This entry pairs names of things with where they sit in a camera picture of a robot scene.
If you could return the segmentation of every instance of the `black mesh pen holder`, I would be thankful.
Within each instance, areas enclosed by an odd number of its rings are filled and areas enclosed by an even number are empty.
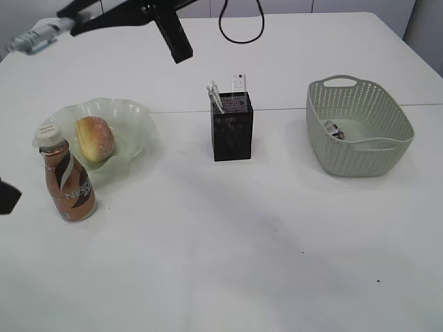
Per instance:
[[[214,161],[251,159],[254,110],[246,92],[220,93],[224,113],[211,105]]]

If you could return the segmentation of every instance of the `woven basket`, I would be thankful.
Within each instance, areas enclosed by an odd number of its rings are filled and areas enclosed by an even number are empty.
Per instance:
[[[353,86],[326,86],[336,79]],[[330,135],[331,120],[345,139]],[[408,118],[378,84],[337,75],[309,85],[306,103],[309,140],[326,172],[337,176],[380,176],[389,172],[414,138]]]

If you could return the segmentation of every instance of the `bun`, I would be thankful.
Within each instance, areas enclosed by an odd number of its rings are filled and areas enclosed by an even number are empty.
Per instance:
[[[78,144],[83,156],[93,163],[108,158],[116,147],[114,135],[106,121],[96,116],[80,119],[75,124]]]

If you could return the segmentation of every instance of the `coffee bottle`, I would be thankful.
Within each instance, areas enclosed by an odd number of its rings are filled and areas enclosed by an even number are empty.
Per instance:
[[[62,218],[80,221],[96,208],[96,196],[82,164],[69,151],[60,129],[44,125],[35,133],[45,160],[46,186]]]

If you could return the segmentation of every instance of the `white pen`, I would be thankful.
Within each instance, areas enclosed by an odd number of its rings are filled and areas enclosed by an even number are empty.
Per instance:
[[[216,106],[215,108],[221,114],[224,114],[222,103],[219,102],[219,100],[217,100],[217,98],[215,97],[215,94],[213,93],[213,90],[209,86],[206,87],[206,90],[208,90],[209,99]]]
[[[220,99],[219,87],[215,84],[215,81],[212,81],[212,83],[213,83],[213,93],[217,98],[218,102],[221,104],[221,106],[223,106],[222,100]]]

